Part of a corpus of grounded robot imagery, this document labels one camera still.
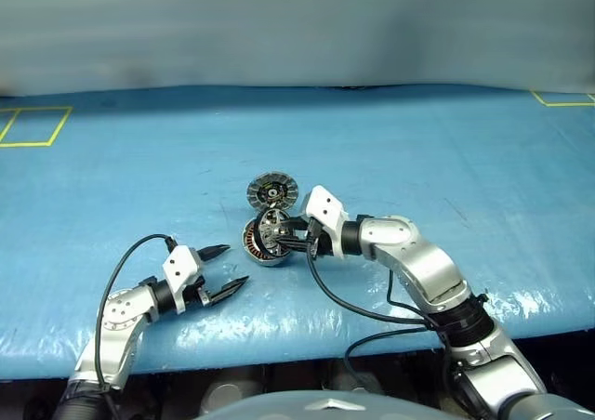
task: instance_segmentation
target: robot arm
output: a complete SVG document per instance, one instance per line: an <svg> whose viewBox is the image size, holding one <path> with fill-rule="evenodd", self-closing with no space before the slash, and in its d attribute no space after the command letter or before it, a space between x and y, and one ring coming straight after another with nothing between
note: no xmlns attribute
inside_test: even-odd
<svg viewBox="0 0 595 420"><path fill-rule="evenodd" d="M95 338L86 345L60 405L55 420L111 418L103 394L124 388L137 351L137 343L147 326L164 313L183 313L192 303L212 306L233 295L248 277L236 279L211 295L205 289L204 261L229 248L215 245L196 251L186 245L176 245L165 260L165 279L146 279L132 289L120 290L108 297L100 330L99 365L105 380L102 387L95 366Z"/></svg>
<svg viewBox="0 0 595 420"><path fill-rule="evenodd" d="M318 224L326 237L320 244L315 240L314 256L362 255L397 274L419 309L438 326L436 330L453 361L456 388L479 415L508 415L520 406L519 401L531 404L527 400L539 400L537 406L544 407L538 410L539 415L554 413L549 406L556 403L550 401L559 398L546 394L531 364L502 326L485 312L485 296L473 295L450 256L427 241L410 219L360 216L350 221L342 203L322 186L306 196L302 218L310 222L309 229L312 223ZM293 246L304 250L295 240ZM569 406L563 408L566 413Z"/></svg>

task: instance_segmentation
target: black cable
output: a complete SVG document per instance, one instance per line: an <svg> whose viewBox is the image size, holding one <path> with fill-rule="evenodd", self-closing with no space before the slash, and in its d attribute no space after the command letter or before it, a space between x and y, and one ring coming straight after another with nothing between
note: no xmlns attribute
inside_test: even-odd
<svg viewBox="0 0 595 420"><path fill-rule="evenodd" d="M310 267L310 272L318 286L324 292L325 295L330 297L333 301L339 304L341 307L346 308L349 311L357 313L358 315L365 316L366 318L371 318L373 320L384 321L384 322L393 322L397 324L412 324L412 325L426 325L427 321L424 319L417 319L417 318L399 318L395 316L383 315L380 313L375 313L374 311L366 310L365 308L361 308L358 306L353 305L341 299L337 295L335 295L323 282L318 274L318 270L314 265L314 257L312 256L311 252L311 243L308 243L308 247L306 248L306 258L308 260L308 266Z"/></svg>
<svg viewBox="0 0 595 420"><path fill-rule="evenodd" d="M150 241L151 239L164 239L166 242L170 241L170 237L164 234L151 234L149 236L145 236L139 241L135 242L128 250L124 253L118 265L115 266L113 269L112 276L108 280L108 283L103 291L103 296L101 297L101 301L99 302L99 311L97 314L97 321L95 323L95 357L94 357L94 364L95 364L95 372L97 373L97 380L99 382L99 389L102 391L103 397L105 398L105 402L107 403L110 411L112 413L112 417L116 420L120 420L118 412L115 408L115 404L112 400L112 396L109 392L109 387L106 387L105 378L103 377L103 372L101 370L101 359L99 354L99 347L101 346L101 320L103 319L103 310L105 309L105 304L107 303L108 296L110 295L110 291L112 290L113 283L115 279L118 277L120 270L124 266L125 262L128 260L130 255L134 253L134 251L139 248L141 245Z"/></svg>
<svg viewBox="0 0 595 420"><path fill-rule="evenodd" d="M387 290L387 302L394 307L405 308L409 311L414 312L416 315L418 315L421 318L423 318L424 320L426 320L426 322L432 326L433 330L439 330L440 325L438 324L438 322L433 320L430 316L428 316L426 313L421 311L419 308L410 306L409 304L405 304L404 302L397 302L397 301L392 300L392 282L393 282L392 270L389 269L389 288Z"/></svg>
<svg viewBox="0 0 595 420"><path fill-rule="evenodd" d="M411 328L411 329L391 330L389 332L382 332L381 334L370 335L370 336L367 336L366 338L362 338L359 341L356 341L353 344L351 344L347 348L347 350L345 350L345 355L343 355L343 363L345 364L345 368L350 373L350 375L355 379L355 381L357 381L363 388L366 388L364 381L357 374L357 372L355 372L355 369L353 369L353 366L351 365L350 355L356 348L358 348L359 346L362 346L366 343L369 343L371 341L376 341L377 339L389 338L391 336L396 336L396 335L417 334L417 333L427 332L427 331L428 331L428 329L426 327L416 327L416 328Z"/></svg>
<svg viewBox="0 0 595 420"><path fill-rule="evenodd" d="M446 393L451 396L451 398L455 401L456 405L463 410L469 417L471 418L478 418L477 414L473 412L473 410L464 402L458 393L453 389L450 381L450 369L451 369L451 359L452 359L452 350L450 345L447 343L445 338L444 340L444 356L443 356L443 368L442 368L442 379L443 379L443 386Z"/></svg>

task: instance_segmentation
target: gray wall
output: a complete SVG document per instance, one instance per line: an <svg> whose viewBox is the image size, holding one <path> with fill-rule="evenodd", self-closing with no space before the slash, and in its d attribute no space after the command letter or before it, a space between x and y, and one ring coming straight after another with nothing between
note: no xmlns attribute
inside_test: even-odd
<svg viewBox="0 0 595 420"><path fill-rule="evenodd" d="M595 0L0 0L0 95L447 82L595 92Z"/></svg>

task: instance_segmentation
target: metal disc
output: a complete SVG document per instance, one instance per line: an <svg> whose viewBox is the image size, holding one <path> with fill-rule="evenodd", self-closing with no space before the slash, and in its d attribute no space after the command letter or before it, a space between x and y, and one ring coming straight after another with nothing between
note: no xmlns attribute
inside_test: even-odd
<svg viewBox="0 0 595 420"><path fill-rule="evenodd" d="M282 223L289 215L277 208L262 211L255 218L254 241L260 251L266 251L273 257L285 257L290 252L289 248L277 242L280 236L293 236L293 230Z"/></svg>
<svg viewBox="0 0 595 420"><path fill-rule="evenodd" d="M289 256L289 253L291 253L289 250L286 250L282 256L273 256L269 252L263 251L257 247L254 240L254 228L255 220L253 219L246 224L244 232L242 233L242 243L244 244L244 249L248 256L264 267L274 267L285 261Z"/></svg>
<svg viewBox="0 0 595 420"><path fill-rule="evenodd" d="M287 209L298 199L298 184L283 172L268 172L250 182L246 197L258 211L273 207Z"/></svg>

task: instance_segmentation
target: blue plastic sheet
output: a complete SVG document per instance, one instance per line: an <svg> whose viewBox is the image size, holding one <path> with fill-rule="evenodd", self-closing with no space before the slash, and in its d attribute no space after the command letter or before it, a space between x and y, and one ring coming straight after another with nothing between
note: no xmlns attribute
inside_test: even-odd
<svg viewBox="0 0 595 420"><path fill-rule="evenodd" d="M0 378L68 375L113 266L151 232L197 247L230 243L205 269L209 288L251 278L218 307L151 326L135 372L336 357L392 328L333 304L303 256L277 269L246 257L241 233L255 212L245 189L270 170L294 177L302 196L324 184L353 217L411 217L476 293L489 294L489 311L514 337L592 328L595 108L588 95L545 98L584 105L438 85L0 100L2 109L26 108L5 144L46 142L73 107L51 146L0 149ZM36 118L33 108L45 106L65 109ZM0 127L12 116L0 112ZM115 288L161 276L165 257L159 242L141 248ZM378 264L330 257L319 268L339 295L401 314L384 302L388 274ZM399 287L394 295L409 300ZM438 344L433 334L410 335L362 352Z"/></svg>

